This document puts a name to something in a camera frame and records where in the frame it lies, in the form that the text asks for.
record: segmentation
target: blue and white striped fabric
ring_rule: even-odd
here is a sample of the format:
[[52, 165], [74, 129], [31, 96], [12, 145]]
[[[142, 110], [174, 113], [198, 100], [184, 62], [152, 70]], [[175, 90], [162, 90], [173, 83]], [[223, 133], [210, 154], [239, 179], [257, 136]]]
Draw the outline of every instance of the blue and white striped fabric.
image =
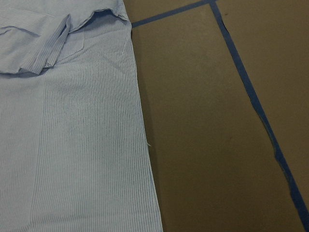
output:
[[[162, 231], [131, 24], [113, 14], [124, 10], [122, 2], [119, 7], [90, 13], [86, 24], [81, 17], [83, 27], [66, 31], [77, 25], [73, 14], [10, 5], [12, 12], [39, 14], [36, 22], [34, 16], [12, 20], [34, 39], [55, 18], [61, 24], [52, 23], [55, 28], [63, 28], [43, 52], [40, 74], [35, 65], [35, 72], [21, 66], [23, 72], [0, 73], [0, 232]], [[0, 16], [12, 18], [7, 12]], [[34, 54], [45, 49], [33, 48]], [[9, 68], [20, 60], [1, 56], [0, 63]]]
[[128, 20], [122, 0], [9, 1], [0, 10], [0, 73], [39, 74], [52, 67], [69, 32], [95, 11]]

